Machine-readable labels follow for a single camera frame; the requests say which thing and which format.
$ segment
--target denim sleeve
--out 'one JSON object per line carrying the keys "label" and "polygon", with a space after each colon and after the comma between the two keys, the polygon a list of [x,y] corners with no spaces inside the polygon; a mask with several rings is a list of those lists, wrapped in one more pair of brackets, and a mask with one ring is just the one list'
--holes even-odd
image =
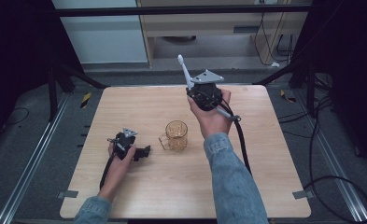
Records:
{"label": "denim sleeve", "polygon": [[111,204],[106,199],[94,196],[88,198],[75,216],[73,223],[107,223]]}
{"label": "denim sleeve", "polygon": [[208,136],[204,149],[212,172],[218,224],[268,224],[259,190],[246,166],[235,155],[227,134]]}

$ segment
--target wall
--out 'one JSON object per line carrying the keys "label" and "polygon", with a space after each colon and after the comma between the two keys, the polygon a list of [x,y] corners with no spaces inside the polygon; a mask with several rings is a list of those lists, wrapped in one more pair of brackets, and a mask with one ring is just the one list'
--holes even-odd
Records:
{"label": "wall", "polygon": [[[135,0],[53,0],[56,8],[136,7]],[[61,18],[84,70],[147,64],[138,16]]]}

